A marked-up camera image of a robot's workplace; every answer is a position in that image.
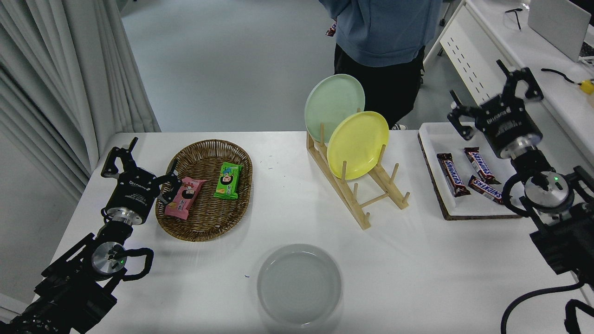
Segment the blue hoodie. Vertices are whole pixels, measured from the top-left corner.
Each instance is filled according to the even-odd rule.
[[[336,43],[359,64],[412,61],[435,35],[442,0],[319,0],[337,20]]]

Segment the laptop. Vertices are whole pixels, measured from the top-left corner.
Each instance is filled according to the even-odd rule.
[[[571,60],[591,61],[594,60],[591,16],[569,0],[532,0],[528,26]]]

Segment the plate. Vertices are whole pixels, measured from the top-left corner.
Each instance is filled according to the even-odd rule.
[[[342,177],[346,161],[346,179],[356,179],[369,172],[380,158],[381,146],[388,145],[390,130],[386,119],[363,111],[347,117],[336,128],[328,143],[328,165],[336,177]]]
[[[322,142],[320,124],[324,123],[324,142],[348,116],[363,111],[365,93],[361,83],[348,74],[335,74],[318,83],[305,102],[305,126],[311,137]]]
[[[270,255],[258,274],[258,298],[280,324],[306,328],[326,320],[342,291],[338,267],[322,249],[292,244]]]

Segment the wicker basket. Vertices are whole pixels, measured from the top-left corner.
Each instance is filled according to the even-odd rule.
[[[239,146],[224,140],[203,140],[189,145],[173,157],[178,160],[176,170],[179,178],[207,180],[194,204],[189,209],[188,219],[166,216],[165,205],[157,201],[156,216],[159,225],[171,236],[186,241],[207,241],[218,237],[235,226],[248,208],[252,186],[252,162]],[[223,162],[242,165],[236,189],[238,199],[214,198],[220,168]],[[163,185],[162,191],[171,189]]]

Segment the robotic arm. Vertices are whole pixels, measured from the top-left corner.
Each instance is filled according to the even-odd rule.
[[[64,255],[42,272],[45,279],[35,287],[39,299],[29,305],[22,315],[10,324],[0,322],[0,333],[70,333],[75,329],[86,333],[116,304],[111,294],[120,281],[135,281],[149,273],[153,250],[126,250],[124,242],[132,234],[132,226],[146,221],[155,198],[169,203],[181,181],[174,161],[164,176],[155,175],[136,166],[132,149],[114,147],[103,166],[101,176],[118,180],[107,206],[102,210],[105,224],[97,237],[92,233],[72,246]],[[120,158],[123,172],[115,165]],[[172,189],[160,194],[160,186],[169,182]],[[129,257],[144,256],[144,269],[126,275]],[[97,282],[109,280],[104,286]]]
[[[530,234],[536,248],[556,274],[572,271],[579,283],[594,284],[594,179],[577,166],[570,174],[559,174],[536,147],[542,133],[532,121],[525,108],[525,101],[542,100],[543,95],[529,68],[509,72],[498,60],[497,64],[506,76],[503,92],[478,108],[463,106],[454,91],[450,91],[454,103],[447,115],[457,132],[470,140],[476,130],[462,126],[461,116],[474,118],[475,127],[485,135],[491,149],[501,159],[510,159],[516,171],[503,187],[505,206],[523,217],[529,217],[538,228]],[[519,81],[525,81],[528,89],[525,98],[516,97]],[[511,189],[520,183],[524,195],[520,202],[523,209],[511,203]],[[582,201],[574,204],[576,193]],[[543,222],[539,213],[548,216]],[[526,294],[514,301],[504,313],[501,332],[513,307],[535,295],[567,291],[569,289],[545,289],[537,294]],[[576,308],[594,316],[594,308],[572,300],[567,305],[565,327],[569,333],[580,333],[575,317]]]

